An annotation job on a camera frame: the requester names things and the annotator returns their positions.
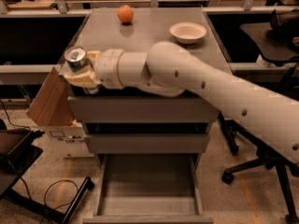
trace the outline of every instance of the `can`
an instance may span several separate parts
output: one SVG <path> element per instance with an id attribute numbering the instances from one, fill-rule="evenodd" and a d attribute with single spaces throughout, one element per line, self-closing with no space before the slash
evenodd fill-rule
<path id="1" fill-rule="evenodd" d="M 77 72 L 82 66 L 89 63 L 87 52 L 82 47 L 71 47 L 64 53 L 64 57 L 73 72 Z"/>

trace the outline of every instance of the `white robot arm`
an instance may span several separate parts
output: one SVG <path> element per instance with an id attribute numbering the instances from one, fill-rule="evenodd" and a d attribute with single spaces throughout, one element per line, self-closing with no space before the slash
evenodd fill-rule
<path id="1" fill-rule="evenodd" d="M 149 53 L 110 49 L 93 71 L 108 89 L 136 87 L 167 97 L 191 91 L 299 163 L 299 102 L 215 69 L 176 44 L 160 42 Z"/>

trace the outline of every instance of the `cardboard box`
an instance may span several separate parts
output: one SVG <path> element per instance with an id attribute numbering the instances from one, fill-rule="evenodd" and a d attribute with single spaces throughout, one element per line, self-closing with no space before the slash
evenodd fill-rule
<path id="1" fill-rule="evenodd" d="M 64 81 L 53 68 L 26 115 L 55 142 L 55 148 L 65 158 L 91 157 L 84 141 L 84 130 L 74 122 L 67 97 Z"/>

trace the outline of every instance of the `concrete floor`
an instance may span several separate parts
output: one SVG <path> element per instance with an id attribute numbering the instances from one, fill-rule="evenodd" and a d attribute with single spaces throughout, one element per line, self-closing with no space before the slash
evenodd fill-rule
<path id="1" fill-rule="evenodd" d="M 15 108 L 7 112 L 11 122 L 15 124 L 35 126 L 26 117 L 25 109 Z M 2 109 L 0 119 L 6 122 L 9 129 L 12 128 Z M 287 209 L 275 170 L 268 171 L 259 167 L 235 175 L 235 181 L 231 185 L 221 181 L 225 168 L 255 159 L 254 145 L 238 135 L 235 140 L 240 146 L 240 151 L 238 156 L 233 156 L 218 123 L 213 124 L 210 136 L 209 146 L 196 171 L 204 216 L 213 217 L 216 224 L 285 223 Z M 41 147 L 44 152 L 23 176 L 34 200 L 43 203 L 46 189 L 61 179 L 70 179 L 80 185 L 85 176 L 90 176 L 97 184 L 99 168 L 94 158 L 66 159 L 46 135 L 36 139 L 34 145 Z M 299 180 L 290 176 L 290 181 L 298 212 Z M 21 181 L 14 189 L 26 196 L 25 186 Z M 63 183 L 48 192 L 47 204 L 57 206 L 67 203 L 74 194 L 75 188 L 69 183 Z M 84 217 L 91 217 L 95 202 L 96 188 L 86 193 L 70 223 L 81 223 Z M 0 223 L 47 223 L 47 220 L 41 220 L 41 216 L 6 200 L 0 202 Z"/>

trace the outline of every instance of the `orange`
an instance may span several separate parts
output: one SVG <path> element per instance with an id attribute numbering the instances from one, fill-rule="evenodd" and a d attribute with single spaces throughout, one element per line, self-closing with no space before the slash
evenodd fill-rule
<path id="1" fill-rule="evenodd" d="M 118 9 L 118 17 L 122 23 L 130 23 L 134 17 L 134 12 L 130 6 L 123 5 Z"/>

